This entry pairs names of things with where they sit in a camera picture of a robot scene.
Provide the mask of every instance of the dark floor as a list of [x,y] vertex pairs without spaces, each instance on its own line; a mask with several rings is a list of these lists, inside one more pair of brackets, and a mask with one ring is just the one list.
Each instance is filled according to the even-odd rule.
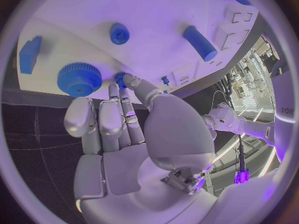
[[[211,109],[216,88],[209,87],[185,101],[200,114]],[[223,102],[216,93],[214,106]],[[66,109],[2,105],[4,131],[11,156],[33,193],[56,215],[70,224],[85,223],[75,206],[73,180],[79,158],[83,155],[80,138],[73,138],[63,127]],[[136,110],[143,129],[147,110]],[[218,132],[217,152],[231,133]],[[32,223],[1,183],[1,223]]]

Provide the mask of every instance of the blue gear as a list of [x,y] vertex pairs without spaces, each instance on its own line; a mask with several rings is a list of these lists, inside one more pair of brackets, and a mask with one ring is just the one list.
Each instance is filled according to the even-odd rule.
[[120,73],[117,73],[114,77],[116,84],[119,85],[119,88],[121,90],[127,88],[127,86],[124,83],[124,79],[123,79],[125,74],[126,74],[125,72],[120,72]]
[[73,97],[85,97],[102,85],[101,72],[94,66],[76,62],[63,67],[57,78],[59,89]]

